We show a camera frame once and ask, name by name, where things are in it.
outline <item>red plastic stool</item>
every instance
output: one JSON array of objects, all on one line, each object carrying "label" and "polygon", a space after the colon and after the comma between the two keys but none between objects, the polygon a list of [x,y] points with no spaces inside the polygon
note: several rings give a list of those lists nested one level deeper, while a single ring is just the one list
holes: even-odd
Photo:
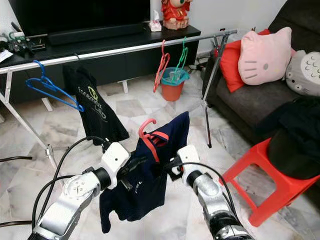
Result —
[{"label": "red plastic stool", "polygon": [[[223,175],[225,181],[232,183],[239,194],[251,207],[252,214],[249,217],[249,222],[255,227],[260,226],[266,219],[281,208],[290,205],[293,200],[320,179],[319,175],[311,179],[299,180],[288,177],[278,171],[268,159],[267,147],[270,140],[271,138],[253,146]],[[264,200],[260,206],[256,206],[246,191],[234,180],[237,175],[251,164],[258,165],[262,168],[276,184],[276,190]]]}]

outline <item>white wall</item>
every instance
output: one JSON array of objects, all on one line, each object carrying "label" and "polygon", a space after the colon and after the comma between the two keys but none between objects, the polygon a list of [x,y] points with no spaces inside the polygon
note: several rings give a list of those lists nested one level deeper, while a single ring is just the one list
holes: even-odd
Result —
[{"label": "white wall", "polygon": [[[151,1],[162,19],[161,0]],[[287,0],[193,0],[190,7],[190,24],[201,30],[202,34],[218,32],[221,28],[257,31],[269,26],[280,8]],[[0,0],[0,33],[10,32],[10,22],[17,23],[8,0]],[[209,40],[202,40],[198,52],[206,52],[212,48]]]}]

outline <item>television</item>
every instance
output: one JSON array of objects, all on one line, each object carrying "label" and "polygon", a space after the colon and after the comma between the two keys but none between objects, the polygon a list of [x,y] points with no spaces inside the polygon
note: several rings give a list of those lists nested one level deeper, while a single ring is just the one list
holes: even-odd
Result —
[{"label": "television", "polygon": [[9,0],[28,37],[113,29],[150,20],[150,0]]}]

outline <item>hello kitty pillow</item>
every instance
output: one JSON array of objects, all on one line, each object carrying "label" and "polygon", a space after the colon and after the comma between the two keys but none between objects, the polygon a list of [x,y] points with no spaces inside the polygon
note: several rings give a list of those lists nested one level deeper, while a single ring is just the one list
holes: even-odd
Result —
[{"label": "hello kitty pillow", "polygon": [[269,35],[258,35],[250,31],[241,39],[239,74],[248,85],[273,82],[285,75],[290,57],[290,27]]}]

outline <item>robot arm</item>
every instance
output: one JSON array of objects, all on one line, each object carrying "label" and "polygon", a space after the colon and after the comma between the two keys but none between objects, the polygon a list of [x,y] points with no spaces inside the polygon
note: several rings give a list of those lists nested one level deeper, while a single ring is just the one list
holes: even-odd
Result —
[{"label": "robot arm", "polygon": [[[53,203],[36,223],[28,240],[68,240],[75,229],[81,212],[104,189],[113,189],[126,173],[143,162],[128,162],[130,154],[114,142],[102,156],[101,167],[70,178],[63,186],[58,200]],[[173,159],[178,163],[199,162],[196,148],[188,145],[177,152]],[[194,165],[184,165],[183,170],[172,172],[193,188],[203,207],[206,224],[215,240],[254,240],[237,220],[221,185],[208,174],[202,174]]]}]

